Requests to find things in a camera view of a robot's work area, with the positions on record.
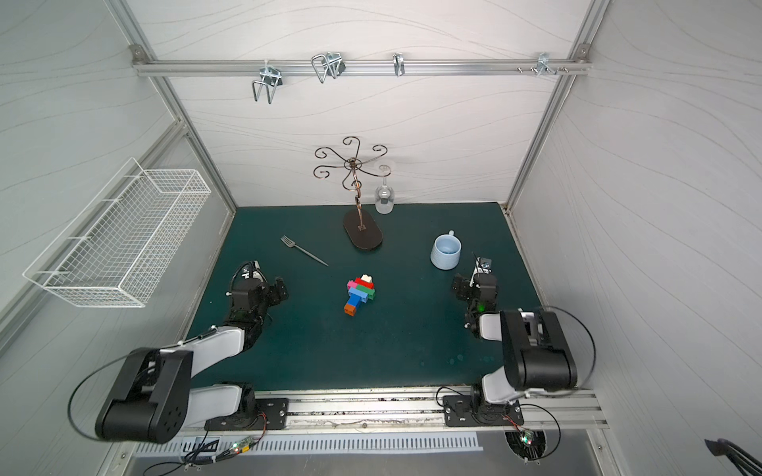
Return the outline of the light blue long lego brick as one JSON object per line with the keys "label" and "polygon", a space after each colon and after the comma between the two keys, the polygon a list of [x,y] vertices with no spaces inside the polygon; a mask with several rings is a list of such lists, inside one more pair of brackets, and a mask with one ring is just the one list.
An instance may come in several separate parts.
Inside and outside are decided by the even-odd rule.
{"label": "light blue long lego brick", "polygon": [[357,301],[362,301],[363,303],[366,303],[369,298],[368,293],[365,293],[364,291],[361,291],[357,288],[350,289],[349,295],[351,299],[357,299]]}

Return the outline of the red long lego brick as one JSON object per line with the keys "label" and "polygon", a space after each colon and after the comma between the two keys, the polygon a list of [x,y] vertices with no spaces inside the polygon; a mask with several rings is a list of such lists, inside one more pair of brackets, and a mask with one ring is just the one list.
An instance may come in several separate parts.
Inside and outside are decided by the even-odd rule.
{"label": "red long lego brick", "polygon": [[369,283],[367,281],[364,281],[363,279],[357,278],[353,281],[355,284],[355,287],[359,290],[360,288],[366,289],[366,290],[374,290],[373,283]]}

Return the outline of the green long lego brick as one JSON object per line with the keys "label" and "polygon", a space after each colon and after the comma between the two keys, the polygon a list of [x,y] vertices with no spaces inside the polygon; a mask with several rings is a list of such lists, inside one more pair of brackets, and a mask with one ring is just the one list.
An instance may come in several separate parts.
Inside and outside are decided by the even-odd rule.
{"label": "green long lego brick", "polygon": [[369,299],[375,299],[375,289],[367,288],[364,286],[358,286],[355,288],[355,291],[358,291],[359,293],[364,293],[367,295]]}

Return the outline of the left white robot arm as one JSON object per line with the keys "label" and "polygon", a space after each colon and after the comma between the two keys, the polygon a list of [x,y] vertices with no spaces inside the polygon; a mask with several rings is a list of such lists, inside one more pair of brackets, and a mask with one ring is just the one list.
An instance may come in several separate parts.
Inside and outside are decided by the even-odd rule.
{"label": "left white robot arm", "polygon": [[206,369],[250,350],[265,328],[271,307],[286,301],[282,278],[268,281],[256,261],[238,267],[226,293],[221,325],[170,347],[141,347],[124,359],[95,420],[96,438],[166,443],[184,428],[244,430],[265,426],[267,414],[247,383],[195,388]]}

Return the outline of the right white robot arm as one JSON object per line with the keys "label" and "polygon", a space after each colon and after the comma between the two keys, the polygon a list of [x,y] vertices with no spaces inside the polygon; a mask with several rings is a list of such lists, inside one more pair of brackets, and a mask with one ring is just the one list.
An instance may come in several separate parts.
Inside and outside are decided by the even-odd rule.
{"label": "right white robot arm", "polygon": [[502,363],[473,387],[480,407],[511,404],[528,391],[567,391],[577,386],[577,365],[553,311],[498,309],[498,283],[475,272],[452,280],[452,292],[466,303],[464,328],[481,340],[498,342]]}

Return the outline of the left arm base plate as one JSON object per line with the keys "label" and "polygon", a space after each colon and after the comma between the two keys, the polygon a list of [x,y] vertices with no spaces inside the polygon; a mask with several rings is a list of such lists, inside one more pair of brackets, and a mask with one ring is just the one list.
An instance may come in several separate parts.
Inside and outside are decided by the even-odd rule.
{"label": "left arm base plate", "polygon": [[254,430],[283,430],[286,426],[290,401],[288,399],[261,399],[242,403],[230,416],[207,420],[204,430],[209,432],[254,432]]}

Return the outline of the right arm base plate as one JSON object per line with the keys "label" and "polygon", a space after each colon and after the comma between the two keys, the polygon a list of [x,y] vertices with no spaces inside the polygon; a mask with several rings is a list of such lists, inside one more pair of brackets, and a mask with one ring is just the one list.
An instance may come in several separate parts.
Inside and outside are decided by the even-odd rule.
{"label": "right arm base plate", "polygon": [[489,404],[481,397],[448,395],[439,398],[444,410],[444,423],[450,428],[478,426],[523,426],[524,418],[517,402]]}

